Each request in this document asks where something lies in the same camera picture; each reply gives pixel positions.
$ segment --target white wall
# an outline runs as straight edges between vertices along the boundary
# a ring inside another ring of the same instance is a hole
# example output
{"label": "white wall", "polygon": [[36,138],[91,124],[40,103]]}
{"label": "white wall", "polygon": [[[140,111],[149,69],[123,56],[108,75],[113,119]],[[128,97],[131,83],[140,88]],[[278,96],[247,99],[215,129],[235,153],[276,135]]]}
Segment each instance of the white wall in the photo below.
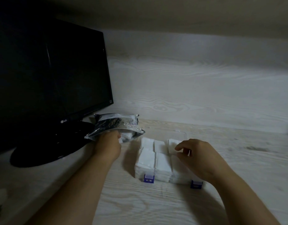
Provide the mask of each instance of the white wall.
{"label": "white wall", "polygon": [[103,32],[114,104],[100,113],[288,133],[288,41]]}

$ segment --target monitor base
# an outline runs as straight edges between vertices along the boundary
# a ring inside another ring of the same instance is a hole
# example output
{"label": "monitor base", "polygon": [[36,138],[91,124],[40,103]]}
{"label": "monitor base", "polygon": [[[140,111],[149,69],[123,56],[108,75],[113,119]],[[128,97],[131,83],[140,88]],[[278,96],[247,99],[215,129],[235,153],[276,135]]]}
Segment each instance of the monitor base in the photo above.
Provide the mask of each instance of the monitor base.
{"label": "monitor base", "polygon": [[84,136],[93,128],[92,123],[83,121],[60,124],[51,131],[39,133],[38,137],[19,143],[11,155],[10,163],[16,167],[32,167],[63,158],[91,142]]}

